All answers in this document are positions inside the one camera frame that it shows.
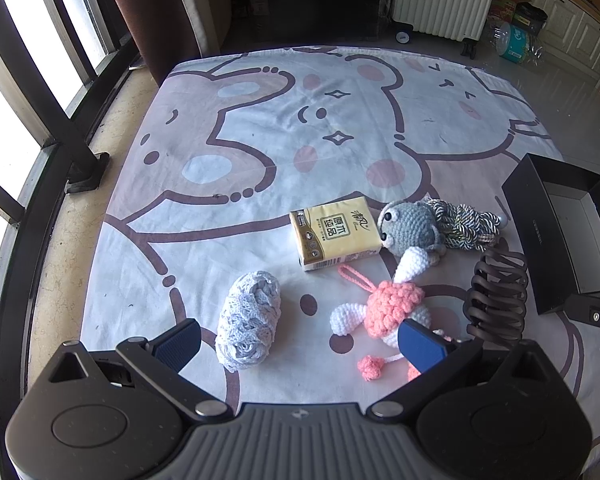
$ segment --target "cartoon bear print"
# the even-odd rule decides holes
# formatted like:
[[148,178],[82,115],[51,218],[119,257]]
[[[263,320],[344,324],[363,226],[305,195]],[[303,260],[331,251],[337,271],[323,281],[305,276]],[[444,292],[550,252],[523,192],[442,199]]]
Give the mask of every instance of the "cartoon bear print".
[[172,73],[136,135],[107,212],[129,222],[165,199],[222,204],[269,187],[275,163],[244,142],[222,138],[222,126],[233,110],[269,101],[294,83],[291,74],[269,66]]

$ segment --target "pink pom pom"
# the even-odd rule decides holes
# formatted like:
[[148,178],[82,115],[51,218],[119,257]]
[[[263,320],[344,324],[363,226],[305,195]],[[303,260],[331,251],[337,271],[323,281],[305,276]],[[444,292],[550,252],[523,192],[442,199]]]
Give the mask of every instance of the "pink pom pom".
[[373,381],[382,375],[382,367],[384,366],[384,359],[381,357],[373,357],[368,355],[358,361],[358,370],[362,374],[362,378],[365,381]]
[[409,370],[407,371],[407,378],[410,381],[413,381],[416,377],[420,377],[421,373],[418,371],[418,369],[413,366],[411,363],[409,363]]

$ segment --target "window frame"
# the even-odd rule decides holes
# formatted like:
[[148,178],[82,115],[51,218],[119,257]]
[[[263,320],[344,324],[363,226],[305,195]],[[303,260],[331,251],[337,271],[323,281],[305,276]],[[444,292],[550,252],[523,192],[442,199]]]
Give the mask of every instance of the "window frame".
[[88,0],[106,53],[91,66],[62,0],[44,0],[83,88],[62,110],[0,0],[0,91],[41,146],[17,200],[0,186],[0,214],[10,224],[0,246],[0,479],[18,480],[5,431],[27,391],[29,344],[40,272],[68,177],[89,176],[87,142],[128,76],[138,48],[114,0]]

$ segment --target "yellow tissue pack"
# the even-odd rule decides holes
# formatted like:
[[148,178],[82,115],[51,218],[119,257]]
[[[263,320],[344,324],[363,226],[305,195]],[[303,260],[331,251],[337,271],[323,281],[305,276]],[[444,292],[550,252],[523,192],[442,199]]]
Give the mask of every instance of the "yellow tissue pack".
[[289,218],[304,270],[365,258],[382,248],[364,197],[299,209]]

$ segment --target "bed sheet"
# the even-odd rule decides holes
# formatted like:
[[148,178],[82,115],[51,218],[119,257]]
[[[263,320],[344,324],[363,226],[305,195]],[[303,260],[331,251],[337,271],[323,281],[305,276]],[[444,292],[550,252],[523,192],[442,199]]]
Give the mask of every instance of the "bed sheet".
[[[203,328],[200,353],[181,372],[241,402],[347,402],[365,409],[406,382],[388,365],[365,382],[356,362],[392,349],[331,333],[338,304],[367,293],[334,267],[302,272],[291,210],[365,196],[426,193],[509,216],[501,185],[525,153],[560,158],[510,83],[443,59],[381,49],[286,48],[185,62],[168,76],[138,131],[96,247],[82,341],[113,348],[153,338],[185,317]],[[512,223],[504,247],[520,250]],[[466,336],[462,298],[478,253],[449,251],[417,282],[434,328]],[[375,283],[389,253],[354,263]],[[261,365],[228,373],[214,352],[230,285],[268,270],[282,287],[282,316]],[[600,331],[563,314],[539,317],[532,290],[525,336],[537,340],[580,402],[600,457]]]

